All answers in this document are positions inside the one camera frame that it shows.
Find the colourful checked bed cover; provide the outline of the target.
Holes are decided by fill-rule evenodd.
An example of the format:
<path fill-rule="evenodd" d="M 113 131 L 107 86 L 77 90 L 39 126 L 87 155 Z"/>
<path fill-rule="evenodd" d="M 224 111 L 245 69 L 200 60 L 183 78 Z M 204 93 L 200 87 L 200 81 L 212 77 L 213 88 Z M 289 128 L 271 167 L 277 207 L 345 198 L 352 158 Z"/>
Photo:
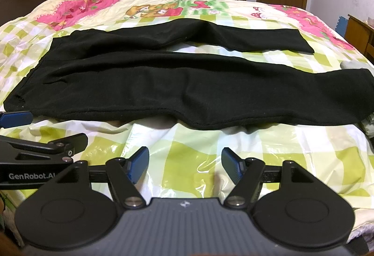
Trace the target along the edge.
<path fill-rule="evenodd" d="M 1 25 L 1 108 L 46 143 L 84 133 L 74 160 L 150 150 L 151 197 L 224 198 L 221 151 L 293 160 L 373 228 L 373 145 L 339 114 L 373 106 L 368 60 L 312 13 L 233 0 L 47 0 Z"/>

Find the blue foam mat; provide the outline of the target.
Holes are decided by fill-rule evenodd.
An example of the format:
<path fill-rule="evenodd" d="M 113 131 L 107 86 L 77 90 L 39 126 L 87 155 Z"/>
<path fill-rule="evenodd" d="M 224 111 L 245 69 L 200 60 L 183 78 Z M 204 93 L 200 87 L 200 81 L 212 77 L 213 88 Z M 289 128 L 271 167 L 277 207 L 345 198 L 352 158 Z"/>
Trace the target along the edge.
<path fill-rule="evenodd" d="M 348 25 L 348 19 L 346 17 L 340 16 L 338 18 L 335 31 L 338 33 L 340 36 L 345 37 L 345 33 L 347 30 L 347 25 Z"/>

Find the black pants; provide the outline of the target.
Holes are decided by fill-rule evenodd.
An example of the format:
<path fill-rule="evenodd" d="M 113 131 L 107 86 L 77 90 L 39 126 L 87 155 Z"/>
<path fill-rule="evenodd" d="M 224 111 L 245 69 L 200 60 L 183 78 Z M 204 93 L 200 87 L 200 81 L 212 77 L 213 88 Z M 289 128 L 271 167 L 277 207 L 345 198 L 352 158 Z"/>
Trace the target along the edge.
<path fill-rule="evenodd" d="M 314 53 L 296 29 L 240 29 L 190 18 L 111 32 L 78 30 L 53 40 L 4 108 L 63 120 L 130 122 L 163 115 L 199 130 L 347 125 L 373 113 L 369 70 L 308 73 L 169 50 L 185 42 L 239 52 Z"/>

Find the wooden side desk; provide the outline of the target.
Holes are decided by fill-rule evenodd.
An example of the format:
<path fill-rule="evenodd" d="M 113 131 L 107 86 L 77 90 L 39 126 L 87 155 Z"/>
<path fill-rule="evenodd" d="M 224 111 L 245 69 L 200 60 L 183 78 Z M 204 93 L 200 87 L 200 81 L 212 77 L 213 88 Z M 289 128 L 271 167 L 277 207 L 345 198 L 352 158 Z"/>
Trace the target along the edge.
<path fill-rule="evenodd" d="M 348 23 L 344 38 L 354 46 L 370 62 L 374 58 L 373 27 L 359 20 L 355 16 L 348 15 Z"/>

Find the folded grey clothes stack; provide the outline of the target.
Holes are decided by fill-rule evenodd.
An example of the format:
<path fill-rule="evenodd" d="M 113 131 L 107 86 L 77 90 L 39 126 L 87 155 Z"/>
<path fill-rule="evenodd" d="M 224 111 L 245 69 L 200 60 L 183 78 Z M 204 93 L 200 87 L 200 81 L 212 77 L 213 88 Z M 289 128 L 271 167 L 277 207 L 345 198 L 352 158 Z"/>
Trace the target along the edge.
<path fill-rule="evenodd" d="M 340 68 L 341 69 L 362 69 L 362 68 L 366 68 L 366 64 L 363 62 L 356 61 L 356 60 L 342 61 L 340 63 Z"/>

